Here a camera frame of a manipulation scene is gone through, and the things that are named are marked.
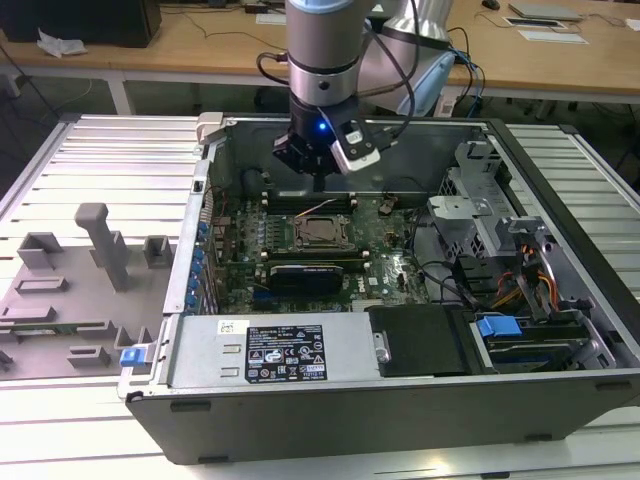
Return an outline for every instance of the motherboard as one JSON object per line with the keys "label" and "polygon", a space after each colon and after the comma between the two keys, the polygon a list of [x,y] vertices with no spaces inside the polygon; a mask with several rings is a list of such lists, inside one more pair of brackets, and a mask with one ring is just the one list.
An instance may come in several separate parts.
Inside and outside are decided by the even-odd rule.
{"label": "motherboard", "polygon": [[233,199],[218,193],[206,249],[213,303],[224,314],[428,303],[424,277],[407,250],[414,212],[389,194]]}

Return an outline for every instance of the computer case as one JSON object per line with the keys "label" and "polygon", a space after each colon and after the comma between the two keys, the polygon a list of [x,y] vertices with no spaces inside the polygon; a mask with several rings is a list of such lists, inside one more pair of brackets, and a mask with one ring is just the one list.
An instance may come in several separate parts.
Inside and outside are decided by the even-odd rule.
{"label": "computer case", "polygon": [[35,41],[40,28],[62,39],[142,48],[162,18],[156,0],[0,0],[0,21],[12,42]]}

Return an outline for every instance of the red wire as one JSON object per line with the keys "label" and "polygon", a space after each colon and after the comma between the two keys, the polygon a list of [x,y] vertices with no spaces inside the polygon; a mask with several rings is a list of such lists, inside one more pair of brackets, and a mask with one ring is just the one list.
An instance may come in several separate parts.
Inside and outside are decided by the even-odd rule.
{"label": "red wire", "polygon": [[504,282],[509,275],[513,275],[513,273],[506,272],[498,279],[498,293],[496,293],[496,297],[500,296],[500,293],[502,292],[502,282]]}

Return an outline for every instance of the table leg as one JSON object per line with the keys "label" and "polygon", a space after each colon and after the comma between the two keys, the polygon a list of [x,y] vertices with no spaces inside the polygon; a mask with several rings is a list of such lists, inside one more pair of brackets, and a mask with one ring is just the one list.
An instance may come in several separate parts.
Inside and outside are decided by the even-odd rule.
{"label": "table leg", "polygon": [[536,113],[536,120],[546,120],[549,113],[557,103],[558,102],[555,100],[543,100],[540,104],[540,108],[538,108],[538,113]]}
{"label": "table leg", "polygon": [[107,80],[113,104],[118,115],[135,115],[136,109],[127,93],[123,80]]}
{"label": "table leg", "polygon": [[20,96],[20,89],[13,78],[13,75],[0,75],[0,87],[7,92],[9,98],[18,98]]}
{"label": "table leg", "polygon": [[191,104],[193,105],[194,115],[200,115],[202,113],[202,93],[200,91],[199,83],[190,83],[189,90],[191,91]]}
{"label": "table leg", "polygon": [[438,98],[438,103],[436,103],[436,110],[433,112],[433,116],[436,118],[451,118],[453,115],[453,107],[456,106],[457,101],[457,93],[443,90],[440,98]]}

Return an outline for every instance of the laptop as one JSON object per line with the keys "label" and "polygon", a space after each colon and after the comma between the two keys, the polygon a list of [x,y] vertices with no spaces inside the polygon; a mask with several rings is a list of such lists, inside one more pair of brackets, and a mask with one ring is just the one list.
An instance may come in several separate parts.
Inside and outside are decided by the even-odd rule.
{"label": "laptop", "polygon": [[533,3],[510,3],[511,10],[523,18],[542,18],[545,20],[565,20],[579,22],[583,17],[565,7],[558,5],[536,5]]}

